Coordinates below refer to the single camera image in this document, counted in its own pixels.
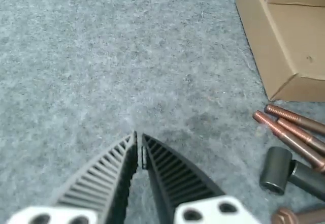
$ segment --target cardboard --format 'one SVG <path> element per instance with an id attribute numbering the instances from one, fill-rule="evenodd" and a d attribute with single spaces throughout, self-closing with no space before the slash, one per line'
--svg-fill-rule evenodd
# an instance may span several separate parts
<path id="1" fill-rule="evenodd" d="M 325 102 L 325 0 L 236 0 L 270 100 Z"/>

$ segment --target screw hole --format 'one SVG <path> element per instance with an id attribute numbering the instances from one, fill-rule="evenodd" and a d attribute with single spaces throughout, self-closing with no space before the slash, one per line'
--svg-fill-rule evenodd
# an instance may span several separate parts
<path id="1" fill-rule="evenodd" d="M 47 224 L 50 222 L 50 216 L 48 214 L 41 214 L 36 216 L 29 224 Z"/>
<path id="2" fill-rule="evenodd" d="M 84 216 L 78 216 L 74 218 L 69 224 L 89 224 L 88 218 Z"/>
<path id="3" fill-rule="evenodd" d="M 202 219 L 202 215 L 196 210 L 186 210 L 183 215 L 184 215 L 185 220 L 201 220 Z"/>
<path id="4" fill-rule="evenodd" d="M 229 203 L 222 203 L 219 205 L 219 210 L 222 213 L 235 213 L 237 212 L 237 209 L 235 206 L 233 206 L 232 204 Z"/>

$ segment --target copper-colored screw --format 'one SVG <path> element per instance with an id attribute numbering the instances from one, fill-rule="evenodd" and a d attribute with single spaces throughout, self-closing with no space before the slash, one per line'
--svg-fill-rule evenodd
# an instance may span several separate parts
<path id="1" fill-rule="evenodd" d="M 276 135 L 283 143 L 300 154 L 305 160 L 307 160 L 316 171 L 325 172 L 325 160 L 315 150 L 307 146 L 303 141 L 283 128 L 278 123 L 274 122 L 266 114 L 261 111 L 256 111 L 253 114 L 253 118 L 262 124 L 269 126 L 273 134 Z"/>
<path id="2" fill-rule="evenodd" d="M 272 224 L 315 224 L 325 221 L 325 208 L 295 214 L 281 207 L 272 215 Z"/>
<path id="3" fill-rule="evenodd" d="M 323 141 L 312 136 L 311 134 L 307 133 L 306 131 L 300 129 L 296 125 L 292 124 L 291 122 L 288 122 L 283 118 L 279 118 L 277 122 L 285 129 L 300 138 L 302 141 L 304 141 L 306 144 L 308 144 L 310 147 L 312 147 L 314 150 L 321 154 L 325 154 L 325 143 Z"/>
<path id="4" fill-rule="evenodd" d="M 285 118 L 288 121 L 291 121 L 294 124 L 297 124 L 305 129 L 309 129 L 316 133 L 325 135 L 325 125 L 320 122 L 314 121 L 272 104 L 265 106 L 264 111 L 268 114 Z"/>

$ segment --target carpet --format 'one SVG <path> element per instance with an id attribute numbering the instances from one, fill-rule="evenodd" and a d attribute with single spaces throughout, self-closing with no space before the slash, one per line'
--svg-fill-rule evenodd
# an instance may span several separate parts
<path id="1" fill-rule="evenodd" d="M 0 222 L 46 204 L 90 158 L 133 130 L 166 142 L 262 223 L 321 203 L 258 177 L 283 145 L 252 113 L 268 102 L 235 0 L 0 0 Z M 325 121 L 322 103 L 277 102 Z M 156 223 L 148 174 L 125 223 Z"/>

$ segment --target bolt thread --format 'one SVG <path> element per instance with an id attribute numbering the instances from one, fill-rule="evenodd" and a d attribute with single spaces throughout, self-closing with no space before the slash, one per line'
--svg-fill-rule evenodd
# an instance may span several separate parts
<path id="1" fill-rule="evenodd" d="M 253 118 L 261 123 L 261 124 L 265 124 L 267 125 L 271 131 L 278 137 L 283 136 L 283 134 L 285 133 L 283 131 L 283 128 L 277 124 L 276 122 L 274 122 L 271 118 L 269 118 L 266 114 L 264 114 L 262 111 L 256 111 L 253 114 Z"/>
<path id="2" fill-rule="evenodd" d="M 267 106 L 265 106 L 264 111 L 274 116 L 283 117 L 289 121 L 298 121 L 300 119 L 300 116 L 296 113 L 293 113 L 291 111 L 285 110 L 281 107 L 272 104 L 268 104 Z"/>
<path id="3" fill-rule="evenodd" d="M 309 133 L 305 132 L 304 130 L 300 129 L 299 127 L 295 126 L 291 122 L 288 122 L 284 118 L 279 118 L 277 120 L 278 124 L 280 124 L 282 127 L 287 129 L 288 131 L 292 132 L 294 135 L 296 135 L 298 138 L 303 140 L 306 143 L 310 143 L 310 141 L 313 140 L 313 136 Z"/>

